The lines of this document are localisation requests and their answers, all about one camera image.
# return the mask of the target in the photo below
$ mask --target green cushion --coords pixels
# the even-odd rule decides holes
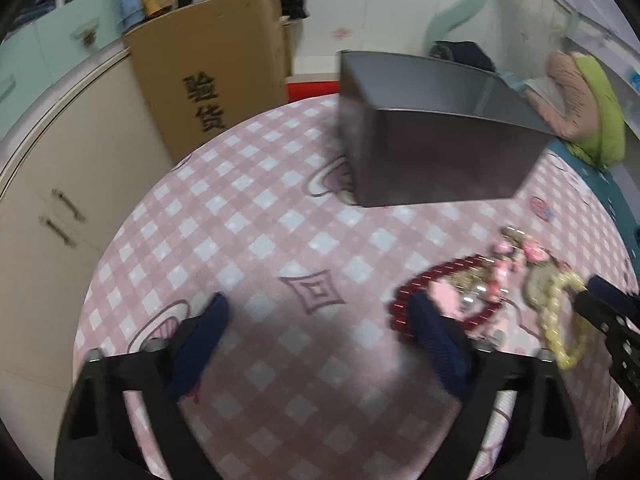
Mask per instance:
[[[592,56],[574,56],[600,109],[600,129],[591,137],[567,142],[569,151],[590,166],[605,171],[625,158],[625,119],[607,75]]]

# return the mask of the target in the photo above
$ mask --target beige cushion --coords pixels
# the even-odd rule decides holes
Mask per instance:
[[[549,56],[547,73],[560,88],[566,114],[559,114],[542,96],[527,89],[525,95],[531,106],[563,139],[584,139],[595,134],[600,128],[598,103],[574,58],[563,52],[554,52]]]

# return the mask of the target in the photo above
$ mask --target cabinet door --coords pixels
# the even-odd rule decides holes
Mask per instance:
[[[74,0],[35,23],[54,81],[120,37],[122,26],[116,9],[115,0]]]
[[[103,251],[171,166],[127,58],[67,105],[20,171],[60,218]]]
[[[0,44],[0,139],[51,84],[33,23]]]
[[[78,317],[99,259],[18,170],[0,200],[0,368],[68,390]]]
[[[53,478],[68,391],[0,370],[0,417],[24,457],[43,479]]]

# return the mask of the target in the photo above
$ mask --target cabinet knob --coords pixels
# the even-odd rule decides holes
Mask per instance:
[[[76,28],[76,30],[71,33],[71,37],[74,38],[74,40],[81,40],[82,44],[89,48],[95,43],[99,25],[100,21],[98,18],[91,20]]]

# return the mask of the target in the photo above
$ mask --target table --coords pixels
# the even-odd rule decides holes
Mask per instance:
[[[415,479],[459,403],[420,350],[388,328],[386,304],[430,265],[487,253],[505,224],[539,238],[583,277],[638,288],[615,225],[552,153],[511,200],[360,208],[348,191],[336,111],[336,96],[296,102],[196,150],[135,208],[86,295],[76,372],[89,349],[137,351],[198,314],[214,292],[227,295],[232,320],[219,350],[198,391],[180,401],[225,479]],[[518,290],[510,297],[506,349],[533,354],[536,314]],[[591,466],[620,418],[607,367],[596,336],[564,374]],[[127,400],[152,472],[166,476],[139,399]],[[498,399],[473,478],[496,459],[512,405],[509,394]]]

